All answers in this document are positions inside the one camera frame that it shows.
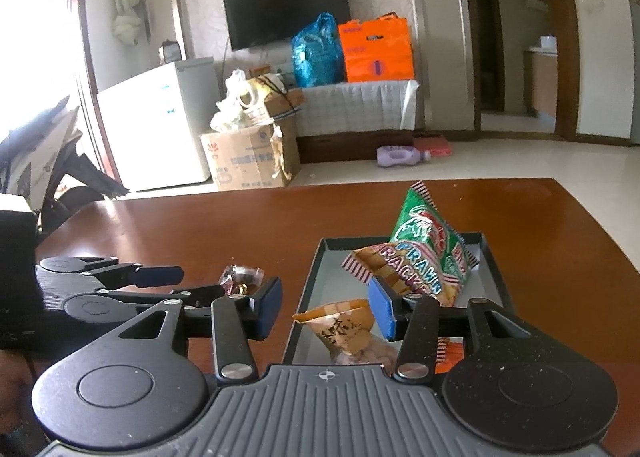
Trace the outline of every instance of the white tablecloth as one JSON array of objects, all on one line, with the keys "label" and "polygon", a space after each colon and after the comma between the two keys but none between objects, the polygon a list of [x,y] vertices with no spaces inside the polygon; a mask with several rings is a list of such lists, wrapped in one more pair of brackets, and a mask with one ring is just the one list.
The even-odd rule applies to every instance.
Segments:
[{"label": "white tablecloth", "polygon": [[415,80],[339,83],[303,89],[298,136],[338,132],[414,130]]}]

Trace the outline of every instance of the wooden door frame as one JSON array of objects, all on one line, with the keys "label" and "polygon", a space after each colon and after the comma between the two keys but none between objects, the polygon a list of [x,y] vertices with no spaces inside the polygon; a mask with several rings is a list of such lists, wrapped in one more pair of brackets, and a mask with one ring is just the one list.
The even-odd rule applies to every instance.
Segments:
[{"label": "wooden door frame", "polygon": [[580,109],[580,30],[575,0],[550,0],[558,37],[558,111],[556,134],[574,142]]},{"label": "wooden door frame", "polygon": [[116,167],[113,152],[107,139],[100,105],[98,104],[98,86],[95,80],[94,62],[91,57],[91,45],[89,43],[89,31],[86,16],[86,0],[68,0],[69,9],[78,24],[78,31],[82,37],[83,58],[78,59],[77,75],[82,101],[82,110],[87,120],[91,142],[95,147],[101,169],[110,177],[122,182]]},{"label": "wooden door frame", "polygon": [[471,52],[474,68],[474,133],[482,129],[481,86],[480,86],[480,34],[478,30],[478,0],[467,0],[469,6],[469,27],[471,29]]}]

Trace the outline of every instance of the pink object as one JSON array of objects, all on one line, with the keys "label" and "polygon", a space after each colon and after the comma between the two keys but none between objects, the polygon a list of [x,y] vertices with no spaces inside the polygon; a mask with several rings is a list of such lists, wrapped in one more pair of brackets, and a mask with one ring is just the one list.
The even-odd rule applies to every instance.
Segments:
[{"label": "pink object", "polygon": [[415,147],[380,147],[378,149],[378,165],[383,168],[405,164],[414,166],[420,161],[429,161],[431,154],[421,152]]},{"label": "pink object", "polygon": [[414,147],[421,152],[429,152],[432,158],[446,158],[452,154],[447,138],[441,134],[426,138],[415,138]]}]

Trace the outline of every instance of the wooden table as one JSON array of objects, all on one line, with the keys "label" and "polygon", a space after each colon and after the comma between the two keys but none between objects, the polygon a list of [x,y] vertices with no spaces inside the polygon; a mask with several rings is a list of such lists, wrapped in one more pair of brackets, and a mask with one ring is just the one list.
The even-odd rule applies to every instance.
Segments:
[{"label": "wooden table", "polygon": [[[284,284],[271,337],[252,345],[261,368],[282,357],[312,258],[323,237],[388,235],[410,183],[348,184],[100,202],[38,250],[179,264],[188,286],[215,283],[224,267],[262,267]],[[640,449],[640,275],[587,211],[550,179],[428,183],[460,231],[483,231],[529,323],[601,364],[620,408],[606,440],[614,455]],[[190,358],[210,369],[210,342]]]}]

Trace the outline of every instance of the mini fridge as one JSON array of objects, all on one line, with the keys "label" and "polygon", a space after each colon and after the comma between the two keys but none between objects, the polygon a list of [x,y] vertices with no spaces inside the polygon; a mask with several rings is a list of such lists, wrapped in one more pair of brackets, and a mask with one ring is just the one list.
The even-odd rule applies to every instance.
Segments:
[{"label": "mini fridge", "polygon": [[221,99],[212,58],[162,65],[100,92],[123,185],[150,190],[209,179],[200,135]]}]

